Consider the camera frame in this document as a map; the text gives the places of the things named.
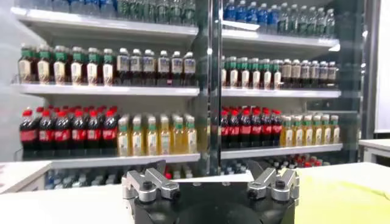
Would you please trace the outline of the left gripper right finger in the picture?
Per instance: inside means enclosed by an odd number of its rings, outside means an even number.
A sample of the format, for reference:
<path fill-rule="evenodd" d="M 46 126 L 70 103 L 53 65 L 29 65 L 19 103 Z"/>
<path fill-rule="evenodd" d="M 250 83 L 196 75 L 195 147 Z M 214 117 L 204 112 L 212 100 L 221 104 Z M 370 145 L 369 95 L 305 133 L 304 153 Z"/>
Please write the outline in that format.
<path fill-rule="evenodd" d="M 286 169 L 279 174 L 276 168 L 264 169 L 253 160 L 249 160 L 247 166 L 253 176 L 253 181 L 247 184 L 247 196 L 250 200 L 270 196 L 275 201 L 299 201 L 300 177 L 294 169 Z"/>

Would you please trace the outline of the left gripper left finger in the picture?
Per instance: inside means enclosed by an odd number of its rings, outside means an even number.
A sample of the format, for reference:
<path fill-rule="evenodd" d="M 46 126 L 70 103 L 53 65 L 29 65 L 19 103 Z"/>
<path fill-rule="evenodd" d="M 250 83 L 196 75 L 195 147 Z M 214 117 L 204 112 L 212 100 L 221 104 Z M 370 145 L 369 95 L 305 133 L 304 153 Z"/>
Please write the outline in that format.
<path fill-rule="evenodd" d="M 122 197 L 125 200 L 138 198 L 142 203 L 152 203 L 157 199 L 157 193 L 163 199 L 176 201 L 180 198 L 179 183 L 164 176 L 165 160 L 159 160 L 146 165 L 142 172 L 127 171 L 121 179 Z"/>

